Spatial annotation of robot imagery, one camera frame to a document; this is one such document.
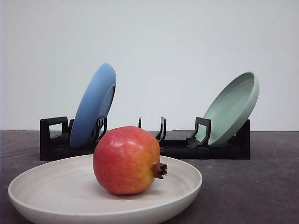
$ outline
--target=pomegranate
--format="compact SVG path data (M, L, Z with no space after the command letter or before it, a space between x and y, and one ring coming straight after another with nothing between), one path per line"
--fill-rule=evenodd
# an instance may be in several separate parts
M118 194L136 194L155 178L163 179L167 165L160 163L160 146L149 132L125 126L107 132L93 154L93 170L99 184Z

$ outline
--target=dark gray table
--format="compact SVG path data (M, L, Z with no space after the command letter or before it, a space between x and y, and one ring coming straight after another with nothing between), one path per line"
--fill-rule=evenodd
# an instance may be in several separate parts
M170 131L170 137L192 131ZM184 160L203 175L195 201L164 224L299 223L299 132L251 132L251 160ZM1 222L30 224L7 189L22 172L41 165L39 131L1 131Z

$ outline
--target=white wall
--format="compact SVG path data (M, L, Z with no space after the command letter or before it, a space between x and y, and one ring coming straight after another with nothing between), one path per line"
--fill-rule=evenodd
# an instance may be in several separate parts
M253 71L252 130L299 130L298 0L2 0L1 129L74 118L104 62L117 73L108 129L193 129Z

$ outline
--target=dish rack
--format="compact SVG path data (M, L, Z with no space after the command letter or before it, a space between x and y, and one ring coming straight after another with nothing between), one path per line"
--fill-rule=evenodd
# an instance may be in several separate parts
M230 159L250 160L250 120L240 128L235 136L231 137L220 147L211 147L208 142L211 136L211 120L196 117L195 129L191 136L185 139L167 139L167 120L161 117L160 131L156 136L163 156L176 159ZM70 148L70 135L72 124L68 124L67 117L42 119L40 121L40 160L52 161L63 158L93 154L99 140L107 131L107 118L97 120L94 129L94 138L91 142L81 148ZM142 118L138 120L141 127ZM50 137L50 125L62 124L62 134L54 138ZM200 126L206 127L206 135L202 141L196 139Z

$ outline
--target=mint green bowl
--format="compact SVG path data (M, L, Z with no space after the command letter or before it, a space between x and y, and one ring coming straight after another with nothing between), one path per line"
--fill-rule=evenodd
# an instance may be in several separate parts
M256 75L246 72L235 78L210 105L204 118L211 120L209 146L221 147L244 125L256 105L259 83ZM200 126L196 139L206 135Z

